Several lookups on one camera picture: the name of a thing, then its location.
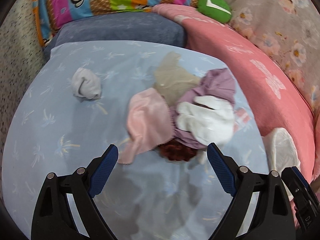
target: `table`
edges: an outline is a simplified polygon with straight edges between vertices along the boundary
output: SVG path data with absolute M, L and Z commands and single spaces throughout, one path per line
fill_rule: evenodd
M 52 50 L 50 61 L 25 93 L 4 147 L 4 203 L 30 238 L 34 207 L 45 176 L 71 174 L 101 156 L 109 144 L 122 150 L 130 98 L 154 83 L 153 71 L 171 52 L 180 64 L 204 76 L 222 61 L 195 51 L 139 41 L 66 43 Z M 79 67 L 101 78 L 102 98 L 87 101 L 71 91 Z M 238 165 L 268 173 L 264 146 L 247 100 L 236 84 L 238 131 L 222 149 Z M 69 203 L 78 229 L 86 234 L 75 204 Z M 169 162 L 155 151 L 138 155 L 130 165 L 117 164 L 103 192 L 94 199 L 111 230 L 121 239 L 207 240 L 231 201 L 206 161 Z M 253 215 L 254 195 L 249 214 Z M 250 215 L 243 230 L 250 224 Z

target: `metal screw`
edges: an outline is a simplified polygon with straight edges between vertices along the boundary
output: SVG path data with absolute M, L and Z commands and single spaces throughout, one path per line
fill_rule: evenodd
M 54 173 L 53 172 L 51 172 L 51 173 L 49 173 L 48 175 L 47 175 L 47 178 L 48 179 L 52 179 L 54 177 Z
M 78 173 L 78 174 L 84 174 L 84 172 L 85 172 L 85 168 L 79 168 L 79 169 L 77 169 L 77 173 Z
M 240 171 L 243 173 L 247 173 L 249 171 L 249 169 L 246 166 L 241 166 Z
M 271 175 L 274 177 L 278 177 L 279 173 L 278 173 L 278 171 L 271 171 Z

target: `blue gripper pad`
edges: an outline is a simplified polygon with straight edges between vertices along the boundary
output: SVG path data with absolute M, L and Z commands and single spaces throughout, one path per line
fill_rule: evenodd
M 298 178 L 301 180 L 301 182 L 303 183 L 304 187 L 306 189 L 309 188 L 309 183 L 306 181 L 306 179 L 303 177 L 303 175 L 301 174 L 301 172 L 298 170 L 298 168 L 296 166 L 291 167 L 291 169 L 293 170 L 293 172 L 298 176 Z
M 235 196 L 237 189 L 235 185 L 235 177 L 228 165 L 223 160 L 222 153 L 218 152 L 218 150 L 212 145 L 209 144 L 207 149 L 207 156 L 209 162 L 216 173 L 223 190 L 226 193 L 229 193 L 231 196 Z
M 113 145 L 108 154 L 104 157 L 96 171 L 90 179 L 90 188 L 88 193 L 90 197 L 94 198 L 95 195 L 101 193 L 104 185 L 106 184 L 116 162 L 118 160 L 118 148 Z

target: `green cushion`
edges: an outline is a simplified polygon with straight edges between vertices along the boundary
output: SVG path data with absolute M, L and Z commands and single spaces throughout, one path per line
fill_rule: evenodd
M 197 10 L 220 23 L 231 19 L 230 7 L 224 0 L 199 0 Z

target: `blue-gray cushion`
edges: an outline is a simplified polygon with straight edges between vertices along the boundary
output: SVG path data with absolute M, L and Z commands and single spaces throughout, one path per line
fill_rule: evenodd
M 183 27 L 156 13 L 123 12 L 97 15 L 65 24 L 44 49 L 47 60 L 52 48 L 76 41 L 148 41 L 184 47 Z

